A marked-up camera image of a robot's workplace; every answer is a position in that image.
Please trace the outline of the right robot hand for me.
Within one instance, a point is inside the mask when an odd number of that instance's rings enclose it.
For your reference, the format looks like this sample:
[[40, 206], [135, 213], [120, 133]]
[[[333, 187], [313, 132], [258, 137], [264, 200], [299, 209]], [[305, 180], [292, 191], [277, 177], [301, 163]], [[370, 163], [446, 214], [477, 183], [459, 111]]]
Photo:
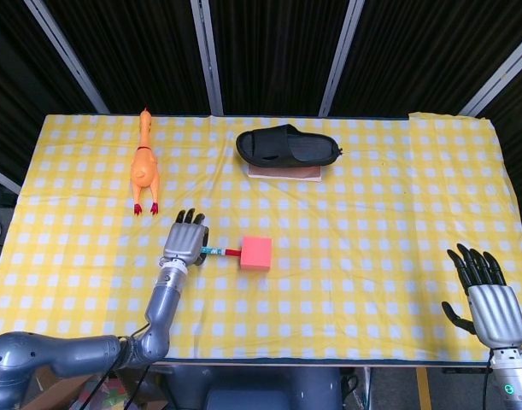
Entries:
[[463, 319], [448, 302], [443, 302], [445, 316], [489, 349], [521, 347], [522, 311], [498, 261], [489, 252], [480, 253], [461, 243], [457, 249], [449, 249], [447, 254], [457, 271], [472, 317]]

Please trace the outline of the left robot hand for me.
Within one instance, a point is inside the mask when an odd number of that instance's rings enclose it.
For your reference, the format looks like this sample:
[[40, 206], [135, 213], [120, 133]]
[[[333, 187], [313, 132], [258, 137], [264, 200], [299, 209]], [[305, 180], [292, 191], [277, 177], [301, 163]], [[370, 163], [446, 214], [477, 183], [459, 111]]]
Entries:
[[164, 245], [160, 266], [173, 259], [187, 266], [200, 266], [205, 261], [207, 254], [202, 248], [208, 245], [209, 229], [203, 224], [204, 219], [205, 215], [194, 208], [179, 211]]

